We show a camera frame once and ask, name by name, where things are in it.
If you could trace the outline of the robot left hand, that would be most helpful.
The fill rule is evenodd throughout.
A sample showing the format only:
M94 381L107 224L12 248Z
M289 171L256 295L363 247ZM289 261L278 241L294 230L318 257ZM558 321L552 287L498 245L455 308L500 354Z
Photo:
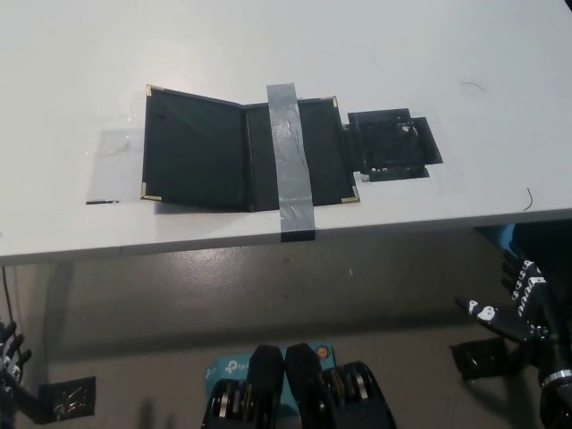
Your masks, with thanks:
M31 349L23 349L25 336L17 333L17 323L1 324L1 392L8 395L21 386L24 367L32 357Z

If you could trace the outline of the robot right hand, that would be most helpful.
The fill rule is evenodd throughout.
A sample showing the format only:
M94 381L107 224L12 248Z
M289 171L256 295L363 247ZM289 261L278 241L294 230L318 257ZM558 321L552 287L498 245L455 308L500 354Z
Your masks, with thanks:
M571 384L571 331L555 292L540 269L520 248L507 249L501 284L514 308L456 297L455 304L496 336L451 348L464 380L538 370L544 389Z

